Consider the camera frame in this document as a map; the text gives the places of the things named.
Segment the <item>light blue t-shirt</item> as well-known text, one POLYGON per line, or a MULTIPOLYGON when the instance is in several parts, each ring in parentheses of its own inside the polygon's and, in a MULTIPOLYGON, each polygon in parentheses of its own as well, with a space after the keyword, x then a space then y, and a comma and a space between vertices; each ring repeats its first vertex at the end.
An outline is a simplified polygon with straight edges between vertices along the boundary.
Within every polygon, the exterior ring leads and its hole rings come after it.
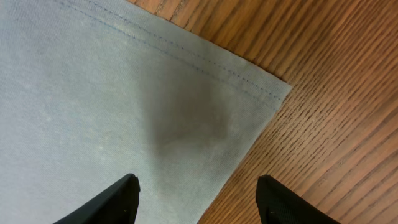
POLYGON ((1 222, 132 173, 138 223, 196 223, 290 91, 127 1, 2 1, 1 222))

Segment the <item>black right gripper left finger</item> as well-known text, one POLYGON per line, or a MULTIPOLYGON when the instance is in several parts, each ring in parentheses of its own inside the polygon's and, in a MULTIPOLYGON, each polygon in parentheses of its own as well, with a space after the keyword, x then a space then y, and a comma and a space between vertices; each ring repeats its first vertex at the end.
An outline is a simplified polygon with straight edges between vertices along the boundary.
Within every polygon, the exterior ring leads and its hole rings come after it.
POLYGON ((134 224, 139 206, 140 185, 134 174, 126 174, 57 224, 134 224))

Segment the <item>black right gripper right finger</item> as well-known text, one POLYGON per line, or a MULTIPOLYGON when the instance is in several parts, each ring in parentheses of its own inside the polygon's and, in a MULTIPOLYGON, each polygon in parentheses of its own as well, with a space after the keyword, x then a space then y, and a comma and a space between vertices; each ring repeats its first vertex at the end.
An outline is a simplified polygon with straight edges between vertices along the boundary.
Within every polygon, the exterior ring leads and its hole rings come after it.
POLYGON ((338 224, 270 175, 257 180, 256 205, 262 224, 338 224))

